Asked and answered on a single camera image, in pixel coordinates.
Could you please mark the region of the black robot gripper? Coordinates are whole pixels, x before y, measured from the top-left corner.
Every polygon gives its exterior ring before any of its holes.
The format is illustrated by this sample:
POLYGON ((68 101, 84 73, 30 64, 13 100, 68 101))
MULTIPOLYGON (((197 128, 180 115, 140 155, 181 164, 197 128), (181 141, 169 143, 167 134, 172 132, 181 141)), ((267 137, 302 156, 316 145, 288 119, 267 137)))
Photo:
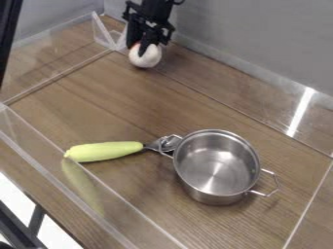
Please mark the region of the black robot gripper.
POLYGON ((140 41, 139 55, 151 45, 167 44, 175 31, 168 22, 173 0, 124 1, 121 18, 127 21, 125 46, 131 48, 140 41))

